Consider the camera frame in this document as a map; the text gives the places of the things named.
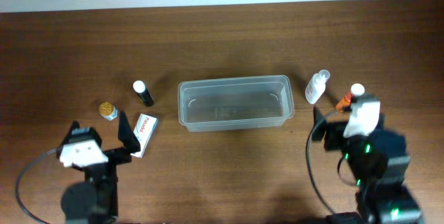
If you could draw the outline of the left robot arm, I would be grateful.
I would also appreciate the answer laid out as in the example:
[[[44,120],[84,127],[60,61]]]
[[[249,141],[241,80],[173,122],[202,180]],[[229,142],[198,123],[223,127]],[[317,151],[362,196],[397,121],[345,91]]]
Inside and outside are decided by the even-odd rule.
[[[66,223],[115,223],[119,217],[117,167],[132,162],[141,146],[124,111],[119,112],[118,140],[122,147],[102,150],[102,139],[93,127],[74,121],[57,148],[65,167],[84,173],[82,182],[68,186],[60,206]]]

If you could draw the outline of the black bottle white cap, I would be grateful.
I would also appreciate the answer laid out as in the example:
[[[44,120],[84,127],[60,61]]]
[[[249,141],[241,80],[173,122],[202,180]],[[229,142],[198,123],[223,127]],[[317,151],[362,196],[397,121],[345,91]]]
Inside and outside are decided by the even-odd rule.
[[[140,101],[146,106],[151,107],[154,105],[153,97],[151,96],[150,92],[148,91],[147,87],[141,80],[136,80],[133,83],[133,89],[138,95]]]

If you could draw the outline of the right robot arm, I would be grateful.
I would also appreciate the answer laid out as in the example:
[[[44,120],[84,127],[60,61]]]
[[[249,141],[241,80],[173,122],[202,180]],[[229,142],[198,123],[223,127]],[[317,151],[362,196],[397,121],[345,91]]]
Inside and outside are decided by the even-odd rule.
[[[355,212],[336,213],[331,207],[325,223],[424,223],[425,217],[404,185],[405,172],[411,161],[404,136],[384,128],[385,116],[380,112],[380,100],[364,94],[352,98],[343,112],[347,121],[329,122],[337,114],[333,110],[322,114],[313,109],[314,125],[307,138],[323,141],[326,151],[340,151],[347,162],[357,187]]]

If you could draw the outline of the orange tube white cap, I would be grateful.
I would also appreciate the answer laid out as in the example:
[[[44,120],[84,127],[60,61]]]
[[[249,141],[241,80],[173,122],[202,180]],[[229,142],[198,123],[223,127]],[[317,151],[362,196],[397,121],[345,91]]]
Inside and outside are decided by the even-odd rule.
[[[353,84],[350,91],[336,104],[335,109],[341,112],[343,108],[350,106],[352,98],[362,96],[364,93],[365,88],[362,84]]]

